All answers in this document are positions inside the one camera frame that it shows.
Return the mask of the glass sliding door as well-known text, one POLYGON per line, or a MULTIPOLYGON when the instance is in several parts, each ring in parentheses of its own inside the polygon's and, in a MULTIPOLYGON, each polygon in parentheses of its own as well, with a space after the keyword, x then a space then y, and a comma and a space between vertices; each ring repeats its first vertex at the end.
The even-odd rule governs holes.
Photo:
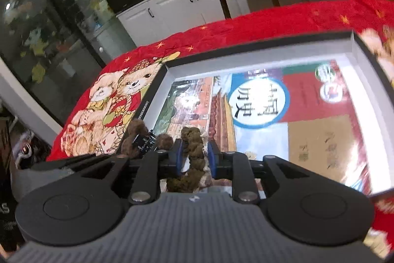
POLYGON ((106 0, 1 0, 1 59, 59 124, 134 46, 106 0))

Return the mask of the dark brown knitted scrunchie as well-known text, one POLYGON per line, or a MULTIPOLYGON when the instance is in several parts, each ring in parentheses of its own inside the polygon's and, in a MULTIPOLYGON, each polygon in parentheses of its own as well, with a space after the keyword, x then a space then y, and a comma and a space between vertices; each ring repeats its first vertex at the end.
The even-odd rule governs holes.
POLYGON ((120 152, 131 159, 142 158, 150 150, 171 150, 174 140, 168 134, 154 135, 142 120, 129 123, 126 137, 120 146, 120 152))

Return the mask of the colourful history book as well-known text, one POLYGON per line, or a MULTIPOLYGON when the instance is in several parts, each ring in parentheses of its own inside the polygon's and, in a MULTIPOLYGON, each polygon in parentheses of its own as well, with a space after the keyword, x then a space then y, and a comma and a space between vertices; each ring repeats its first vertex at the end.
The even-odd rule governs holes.
POLYGON ((274 155, 371 192, 363 136, 336 61, 177 79, 154 125, 178 138, 197 127, 223 152, 274 155))

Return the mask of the red teddy bear quilt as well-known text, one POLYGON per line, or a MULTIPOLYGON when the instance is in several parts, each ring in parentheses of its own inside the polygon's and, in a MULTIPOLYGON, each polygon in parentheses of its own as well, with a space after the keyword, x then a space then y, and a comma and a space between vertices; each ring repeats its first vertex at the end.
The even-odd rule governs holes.
MULTIPOLYGON (((354 30, 375 56, 388 79, 393 78, 393 2, 388 0, 337 0, 301 3, 189 29, 157 43, 138 47, 110 62, 80 97, 53 143, 49 159, 84 154, 113 153, 148 90, 143 85, 121 92, 121 81, 156 75, 161 65, 179 57, 274 37, 312 32, 354 30)), ((261 129, 243 129, 230 118, 232 76, 214 76, 198 107, 196 92, 176 99, 180 114, 160 121, 156 131, 179 135, 184 126, 199 126, 220 147, 238 147, 251 159, 263 154, 295 161, 310 170, 371 193, 376 153, 366 148, 367 134, 356 114, 355 95, 343 65, 303 63, 270 68, 264 76, 288 89, 286 113, 261 129)))

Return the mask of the white kitchen cabinet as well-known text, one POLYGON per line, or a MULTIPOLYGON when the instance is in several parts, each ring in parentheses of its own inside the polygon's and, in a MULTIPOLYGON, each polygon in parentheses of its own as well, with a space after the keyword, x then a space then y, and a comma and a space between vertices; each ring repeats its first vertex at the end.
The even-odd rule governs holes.
POLYGON ((137 46, 224 19, 219 0, 143 0, 117 15, 137 46))

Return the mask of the black shallow storage box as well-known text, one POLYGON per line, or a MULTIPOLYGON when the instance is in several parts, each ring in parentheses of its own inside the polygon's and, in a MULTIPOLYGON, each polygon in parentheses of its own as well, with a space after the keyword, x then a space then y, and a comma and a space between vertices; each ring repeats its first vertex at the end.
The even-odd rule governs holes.
POLYGON ((161 63, 135 116, 374 195, 393 189, 391 70, 352 31, 246 43, 161 63))

